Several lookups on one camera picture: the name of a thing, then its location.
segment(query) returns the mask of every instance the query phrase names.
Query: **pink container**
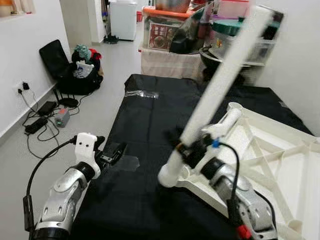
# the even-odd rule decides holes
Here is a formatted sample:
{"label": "pink container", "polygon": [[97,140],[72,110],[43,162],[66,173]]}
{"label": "pink container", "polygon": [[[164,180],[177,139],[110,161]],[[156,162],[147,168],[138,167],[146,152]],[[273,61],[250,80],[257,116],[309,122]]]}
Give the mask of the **pink container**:
{"label": "pink container", "polygon": [[248,0],[220,0],[217,15],[226,19],[247,16],[250,7]]}

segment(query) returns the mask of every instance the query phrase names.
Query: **clear plastic bag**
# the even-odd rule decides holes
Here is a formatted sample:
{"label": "clear plastic bag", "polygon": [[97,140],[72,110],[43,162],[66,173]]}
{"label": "clear plastic bag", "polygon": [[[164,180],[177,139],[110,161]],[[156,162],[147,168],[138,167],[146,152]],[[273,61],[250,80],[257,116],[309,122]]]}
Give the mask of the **clear plastic bag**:
{"label": "clear plastic bag", "polygon": [[139,96],[141,98],[158,99],[159,93],[155,91],[144,91],[144,90],[126,91],[124,97],[130,97],[130,96]]}

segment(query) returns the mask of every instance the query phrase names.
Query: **gray floor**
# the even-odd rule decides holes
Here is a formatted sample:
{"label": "gray floor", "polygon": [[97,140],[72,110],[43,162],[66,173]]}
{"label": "gray floor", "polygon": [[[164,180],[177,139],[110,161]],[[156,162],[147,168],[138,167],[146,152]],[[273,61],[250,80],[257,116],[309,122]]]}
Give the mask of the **gray floor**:
{"label": "gray floor", "polygon": [[[141,39],[142,23],[138,23],[134,42],[120,41],[113,45],[94,46],[103,55],[101,64],[104,81],[99,90],[82,100],[80,113],[71,117],[66,128],[61,128],[57,137],[60,143],[79,132],[108,136],[124,95],[124,82],[131,74],[141,71],[141,58],[138,53]],[[22,198],[26,194],[30,173],[39,160],[28,152],[26,141],[24,128],[20,127],[0,147],[0,239],[28,238],[24,231]],[[31,149],[39,156],[44,156],[56,145],[54,140],[41,143],[34,135],[30,139]],[[74,146],[68,145],[40,167],[31,188],[36,221],[48,197],[49,187],[74,164]]]}

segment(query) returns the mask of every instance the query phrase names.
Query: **white bracket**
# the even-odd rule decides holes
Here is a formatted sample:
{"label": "white bracket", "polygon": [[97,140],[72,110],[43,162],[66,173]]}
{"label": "white bracket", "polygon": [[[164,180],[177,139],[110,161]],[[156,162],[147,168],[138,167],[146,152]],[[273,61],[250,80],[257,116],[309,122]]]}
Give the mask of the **white bracket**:
{"label": "white bracket", "polygon": [[81,132],[78,134],[76,138],[75,145],[75,162],[78,164],[80,162],[84,162],[89,164],[94,170],[94,177],[96,179],[100,176],[100,168],[95,160],[95,151],[94,146],[97,141],[97,137],[91,135],[90,133]]}

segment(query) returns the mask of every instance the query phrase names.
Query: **green cloth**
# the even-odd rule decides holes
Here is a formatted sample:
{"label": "green cloth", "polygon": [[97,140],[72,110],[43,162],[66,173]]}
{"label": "green cloth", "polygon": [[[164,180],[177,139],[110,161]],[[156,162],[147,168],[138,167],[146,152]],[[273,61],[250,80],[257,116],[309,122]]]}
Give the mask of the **green cloth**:
{"label": "green cloth", "polygon": [[79,52],[80,58],[84,58],[85,61],[89,61],[91,58],[91,51],[86,45],[78,44],[75,48],[75,51]]}

